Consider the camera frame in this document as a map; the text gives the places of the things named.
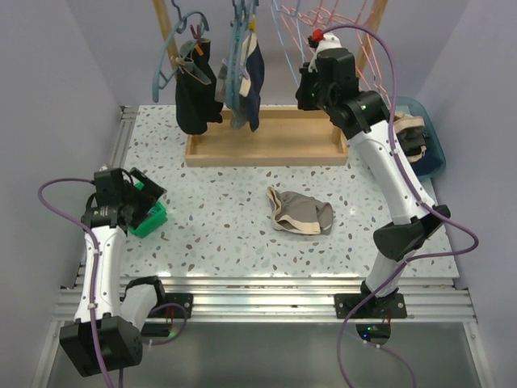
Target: red clip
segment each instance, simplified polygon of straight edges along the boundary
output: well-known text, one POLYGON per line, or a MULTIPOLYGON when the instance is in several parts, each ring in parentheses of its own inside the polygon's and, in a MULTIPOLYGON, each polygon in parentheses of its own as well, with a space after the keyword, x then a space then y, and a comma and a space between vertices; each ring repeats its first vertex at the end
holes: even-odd
POLYGON ((323 36, 323 31, 320 28, 318 28, 317 30, 314 30, 314 32, 313 32, 313 41, 314 42, 320 42, 323 39, 325 39, 324 36, 323 36))

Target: wooden pole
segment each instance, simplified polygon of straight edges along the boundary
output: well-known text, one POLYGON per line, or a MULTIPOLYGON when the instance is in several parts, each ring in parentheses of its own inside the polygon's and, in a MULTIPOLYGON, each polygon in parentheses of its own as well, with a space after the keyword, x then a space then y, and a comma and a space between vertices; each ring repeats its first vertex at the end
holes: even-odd
MULTIPOLYGON (((382 20, 382 17, 385 14, 387 4, 388 0, 375 0, 375 2, 372 4, 373 15, 364 25, 367 29, 375 33, 379 31, 380 21, 382 20)), ((372 46, 368 42, 368 34, 366 32, 363 34, 361 40, 363 41, 364 51, 366 51, 366 53, 364 53, 362 48, 359 48, 359 53, 357 54, 357 61, 355 64, 357 65, 359 71, 363 73, 364 67, 366 66, 366 62, 368 61, 368 56, 372 51, 372 46)))
MULTIPOLYGON (((153 0, 153 5, 154 10, 156 11, 156 16, 158 17, 160 30, 162 31, 163 40, 167 40, 172 27, 170 25, 169 12, 167 10, 167 6, 165 5, 165 0, 153 0)), ((174 70, 176 68, 176 62, 174 61, 174 58, 179 57, 178 47, 176 46, 176 41, 174 38, 170 42, 169 47, 167 47, 167 52, 169 54, 170 66, 172 67, 172 70, 174 70)))

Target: wooden tray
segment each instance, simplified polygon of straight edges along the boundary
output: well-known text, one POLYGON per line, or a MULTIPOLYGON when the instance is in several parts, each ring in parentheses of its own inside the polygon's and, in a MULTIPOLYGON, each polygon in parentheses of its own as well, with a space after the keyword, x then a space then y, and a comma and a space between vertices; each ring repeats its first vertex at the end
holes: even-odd
POLYGON ((189 136, 185 162, 189 167, 341 166, 347 162, 347 141, 322 111, 295 107, 264 107, 260 127, 236 130, 232 113, 222 124, 208 124, 201 136, 189 136))

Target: clothespin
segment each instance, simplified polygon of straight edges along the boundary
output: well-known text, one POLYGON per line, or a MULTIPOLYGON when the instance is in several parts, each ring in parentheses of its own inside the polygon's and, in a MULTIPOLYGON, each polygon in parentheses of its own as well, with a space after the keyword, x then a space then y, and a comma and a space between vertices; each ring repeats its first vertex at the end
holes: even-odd
POLYGON ((194 30, 194 26, 191 25, 191 34, 192 38, 197 40, 197 44, 195 45, 194 49, 197 51, 199 55, 203 55, 203 50, 200 47, 201 43, 201 26, 198 24, 197 27, 194 30))
POLYGON ((253 15, 253 18, 252 18, 251 22, 248 24, 248 29, 251 32, 255 32, 255 28, 256 28, 255 15, 253 15))
POLYGON ((186 65, 185 64, 185 60, 182 59, 181 57, 170 57, 170 59, 176 64, 178 65, 178 69, 179 71, 181 71, 182 73, 185 73, 185 71, 183 70, 183 67, 186 65))

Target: wooden rack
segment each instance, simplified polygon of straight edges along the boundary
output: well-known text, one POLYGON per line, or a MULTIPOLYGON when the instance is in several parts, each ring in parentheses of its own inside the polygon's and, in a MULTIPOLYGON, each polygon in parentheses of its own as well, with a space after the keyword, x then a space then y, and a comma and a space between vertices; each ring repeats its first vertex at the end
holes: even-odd
MULTIPOLYGON (((367 27, 376 32, 388 0, 375 0, 373 17, 367 27)), ((163 39, 171 24, 164 0, 153 0, 163 39)), ((366 53, 358 53, 358 66, 364 68, 366 53)), ((174 40, 167 48, 170 65, 178 49, 174 40)), ((337 166, 347 162, 347 142, 324 112, 303 112, 295 108, 264 107, 260 111, 260 128, 252 133, 247 127, 230 127, 231 112, 222 112, 222 124, 209 124, 201 136, 189 136, 185 161, 189 167, 216 166, 337 166)))

